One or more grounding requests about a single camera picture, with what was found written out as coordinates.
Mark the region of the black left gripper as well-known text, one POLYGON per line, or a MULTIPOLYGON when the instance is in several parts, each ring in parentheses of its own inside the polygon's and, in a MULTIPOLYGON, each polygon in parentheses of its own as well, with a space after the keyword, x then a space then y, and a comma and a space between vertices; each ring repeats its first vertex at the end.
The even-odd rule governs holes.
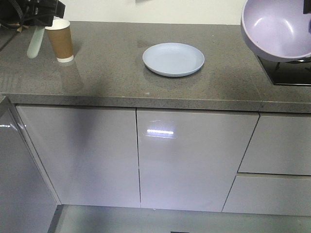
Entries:
POLYGON ((51 26, 63 18, 66 5, 59 0, 2 0, 0 24, 4 27, 51 26))

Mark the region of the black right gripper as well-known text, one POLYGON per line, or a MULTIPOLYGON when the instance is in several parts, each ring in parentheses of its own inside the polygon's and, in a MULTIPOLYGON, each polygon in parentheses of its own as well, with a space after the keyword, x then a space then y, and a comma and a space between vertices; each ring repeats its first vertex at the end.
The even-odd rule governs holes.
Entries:
POLYGON ((304 23, 311 27, 311 0, 303 0, 303 20, 304 23))

